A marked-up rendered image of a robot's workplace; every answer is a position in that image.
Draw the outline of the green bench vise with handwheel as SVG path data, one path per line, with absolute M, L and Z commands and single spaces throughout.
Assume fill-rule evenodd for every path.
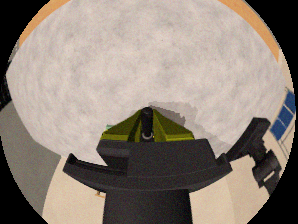
M 114 125 L 106 125 L 106 130 Z M 142 109 L 142 132 L 141 142 L 154 142 L 153 134 L 153 109 L 144 107 Z

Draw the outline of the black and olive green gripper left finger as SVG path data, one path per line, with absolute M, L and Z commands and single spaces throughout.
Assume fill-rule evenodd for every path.
M 141 142 L 142 109 L 102 133 L 101 139 Z M 136 135 L 135 135 L 136 134 Z M 99 140 L 99 141 L 100 141 Z

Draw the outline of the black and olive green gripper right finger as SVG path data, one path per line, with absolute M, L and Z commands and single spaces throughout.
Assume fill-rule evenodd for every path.
M 156 109 L 153 109 L 153 132 L 154 142 L 184 141 L 195 139 L 192 131 L 164 117 Z

